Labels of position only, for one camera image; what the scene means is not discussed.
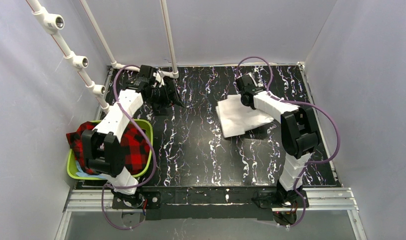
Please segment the white cloth sheet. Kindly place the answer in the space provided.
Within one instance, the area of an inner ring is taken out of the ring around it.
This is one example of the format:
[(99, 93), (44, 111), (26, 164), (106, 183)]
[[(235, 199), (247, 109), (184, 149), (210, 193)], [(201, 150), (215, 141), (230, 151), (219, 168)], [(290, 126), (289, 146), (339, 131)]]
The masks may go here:
[(261, 110), (244, 106), (239, 94), (228, 95), (226, 99), (217, 102), (216, 113), (224, 138), (243, 135), (274, 120)]

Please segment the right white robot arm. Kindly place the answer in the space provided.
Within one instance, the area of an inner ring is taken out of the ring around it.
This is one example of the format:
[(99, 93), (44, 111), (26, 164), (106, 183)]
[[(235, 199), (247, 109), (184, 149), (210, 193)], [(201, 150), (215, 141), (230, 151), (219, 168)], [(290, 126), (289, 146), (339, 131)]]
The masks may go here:
[(262, 85), (256, 84), (250, 73), (237, 78), (235, 82), (243, 106), (260, 110), (280, 123), (282, 146), (286, 152), (276, 192), (264, 193), (255, 200), (259, 203), (271, 201), (274, 205), (293, 204), (298, 196), (296, 191), (302, 188), (306, 163), (321, 142), (315, 111), (309, 105), (298, 106), (279, 99)]

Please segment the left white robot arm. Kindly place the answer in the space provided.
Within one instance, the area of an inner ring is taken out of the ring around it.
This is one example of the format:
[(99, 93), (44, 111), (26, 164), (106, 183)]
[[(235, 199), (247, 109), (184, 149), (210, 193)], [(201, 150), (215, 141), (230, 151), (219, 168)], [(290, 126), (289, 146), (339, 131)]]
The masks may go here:
[(81, 134), (82, 157), (86, 170), (107, 180), (118, 198), (130, 199), (151, 177), (139, 182), (127, 169), (126, 158), (133, 151), (123, 146), (126, 143), (123, 139), (125, 131), (136, 130), (137, 136), (148, 145), (152, 158), (155, 158), (151, 140), (133, 119), (134, 114), (145, 103), (150, 104), (153, 113), (159, 115), (166, 115), (166, 109), (174, 105), (183, 107), (184, 103), (175, 80), (149, 65), (141, 65), (134, 80), (122, 90), (113, 92), (115, 103), (110, 106), (104, 119), (93, 129), (84, 130)]

